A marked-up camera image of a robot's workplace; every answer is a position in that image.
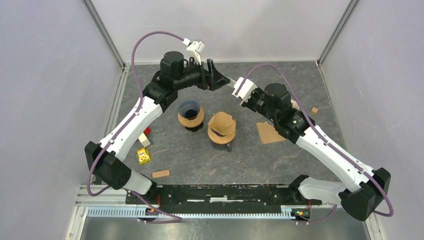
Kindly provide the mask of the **white paper coffee filter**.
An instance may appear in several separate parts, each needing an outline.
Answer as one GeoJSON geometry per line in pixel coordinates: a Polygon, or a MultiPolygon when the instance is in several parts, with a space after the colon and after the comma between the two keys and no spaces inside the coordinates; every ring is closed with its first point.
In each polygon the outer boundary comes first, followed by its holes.
{"type": "Polygon", "coordinates": [[[236,83],[237,83],[237,81],[231,78],[230,82],[228,83],[228,86],[231,87],[234,90],[236,88],[235,87],[236,83]]]}

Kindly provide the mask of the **brown filter stack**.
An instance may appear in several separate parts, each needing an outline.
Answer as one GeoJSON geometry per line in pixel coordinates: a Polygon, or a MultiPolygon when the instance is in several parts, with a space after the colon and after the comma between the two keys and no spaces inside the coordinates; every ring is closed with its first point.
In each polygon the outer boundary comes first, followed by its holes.
{"type": "Polygon", "coordinates": [[[286,140],[284,137],[279,135],[274,126],[268,122],[257,122],[256,127],[262,144],[271,144],[286,140]]]}

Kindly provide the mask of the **orange black coffee filter box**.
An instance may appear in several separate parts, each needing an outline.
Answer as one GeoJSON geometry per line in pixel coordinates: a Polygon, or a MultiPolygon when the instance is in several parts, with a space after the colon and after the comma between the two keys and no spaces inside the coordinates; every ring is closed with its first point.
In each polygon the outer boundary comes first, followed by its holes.
{"type": "Polygon", "coordinates": [[[294,99],[291,99],[290,101],[291,101],[292,107],[293,107],[294,109],[296,109],[296,110],[300,110],[300,106],[299,106],[299,104],[298,104],[298,103],[297,103],[294,99]]]}

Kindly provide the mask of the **brown paper coffee filter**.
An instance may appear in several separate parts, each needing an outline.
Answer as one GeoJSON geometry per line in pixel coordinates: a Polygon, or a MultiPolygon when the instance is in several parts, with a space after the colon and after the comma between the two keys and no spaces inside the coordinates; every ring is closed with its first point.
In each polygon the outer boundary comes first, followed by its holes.
{"type": "Polygon", "coordinates": [[[209,121],[208,126],[218,134],[227,136],[236,131],[236,121],[223,111],[217,112],[209,121]]]}

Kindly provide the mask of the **small blue ribbed dripper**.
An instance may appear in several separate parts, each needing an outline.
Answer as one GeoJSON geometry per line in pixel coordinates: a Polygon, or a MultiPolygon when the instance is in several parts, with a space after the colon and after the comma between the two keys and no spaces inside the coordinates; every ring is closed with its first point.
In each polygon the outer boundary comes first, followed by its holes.
{"type": "Polygon", "coordinates": [[[187,120],[195,119],[201,110],[200,104],[195,100],[186,100],[178,107],[178,114],[187,120]]]}

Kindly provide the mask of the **wooden ring dripper holder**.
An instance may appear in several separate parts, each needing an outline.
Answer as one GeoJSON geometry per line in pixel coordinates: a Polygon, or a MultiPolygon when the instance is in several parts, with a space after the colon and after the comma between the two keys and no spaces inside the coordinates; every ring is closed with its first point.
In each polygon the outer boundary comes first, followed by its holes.
{"type": "Polygon", "coordinates": [[[211,127],[207,128],[207,134],[209,139],[218,145],[226,145],[229,144],[230,142],[232,142],[236,136],[236,131],[234,130],[233,132],[226,134],[226,135],[222,135],[218,132],[215,132],[211,127]]]}

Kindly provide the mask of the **clear glass coffee server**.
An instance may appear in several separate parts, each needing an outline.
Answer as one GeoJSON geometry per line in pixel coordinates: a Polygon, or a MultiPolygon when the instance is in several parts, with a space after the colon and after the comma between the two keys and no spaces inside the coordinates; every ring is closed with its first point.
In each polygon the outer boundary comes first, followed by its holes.
{"type": "Polygon", "coordinates": [[[219,144],[219,143],[216,143],[216,142],[213,142],[213,141],[211,141],[210,143],[211,143],[212,147],[216,150],[227,151],[227,152],[231,152],[233,150],[233,148],[232,148],[233,142],[232,141],[225,143],[225,144],[219,144]]]}

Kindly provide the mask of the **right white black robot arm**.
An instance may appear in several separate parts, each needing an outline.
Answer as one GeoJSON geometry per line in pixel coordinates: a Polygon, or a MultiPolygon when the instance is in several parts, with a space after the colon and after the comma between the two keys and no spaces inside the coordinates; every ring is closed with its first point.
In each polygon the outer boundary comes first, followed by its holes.
{"type": "Polygon", "coordinates": [[[290,185],[289,199],[295,204],[308,200],[340,205],[354,219],[364,222],[387,196],[391,174],[373,169],[332,141],[315,122],[293,106],[286,86],[271,83],[261,89],[247,80],[234,87],[241,106],[273,123],[283,138],[306,150],[338,178],[338,182],[298,176],[290,185]]]}

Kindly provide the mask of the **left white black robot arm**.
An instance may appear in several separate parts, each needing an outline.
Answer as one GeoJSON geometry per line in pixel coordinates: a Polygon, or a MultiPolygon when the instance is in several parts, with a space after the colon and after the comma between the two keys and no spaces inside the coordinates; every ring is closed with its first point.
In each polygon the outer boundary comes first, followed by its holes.
{"type": "Polygon", "coordinates": [[[231,80],[221,74],[212,59],[196,63],[185,59],[178,51],[166,52],[160,69],[142,91],[134,108],[118,126],[100,142],[88,142],[84,148],[90,172],[109,187],[137,192],[145,204],[153,203],[157,190],[147,176],[131,170],[124,160],[134,142],[143,131],[177,99],[178,91],[195,86],[201,90],[215,91],[231,80]]]}

